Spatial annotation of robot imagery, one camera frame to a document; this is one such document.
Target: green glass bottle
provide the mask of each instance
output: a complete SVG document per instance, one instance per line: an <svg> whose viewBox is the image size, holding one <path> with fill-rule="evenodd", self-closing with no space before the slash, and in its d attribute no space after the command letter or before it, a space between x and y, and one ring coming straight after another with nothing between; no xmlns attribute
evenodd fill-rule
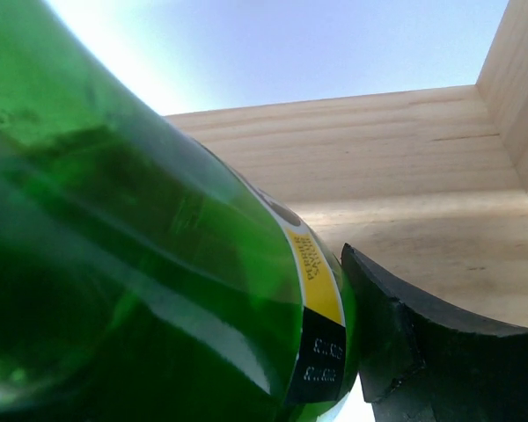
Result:
<svg viewBox="0 0 528 422"><path fill-rule="evenodd" d="M355 315L297 215L0 1L0 421L321 420Z"/></svg>

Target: wood grain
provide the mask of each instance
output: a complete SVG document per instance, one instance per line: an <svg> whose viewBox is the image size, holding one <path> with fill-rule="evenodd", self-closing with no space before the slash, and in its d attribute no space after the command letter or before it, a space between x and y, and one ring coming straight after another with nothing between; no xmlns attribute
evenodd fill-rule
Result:
<svg viewBox="0 0 528 422"><path fill-rule="evenodd" d="M510 0L477 86L528 192L528 0Z"/></svg>
<svg viewBox="0 0 528 422"><path fill-rule="evenodd" d="M405 280L528 326L528 196L475 86L169 117Z"/></svg>

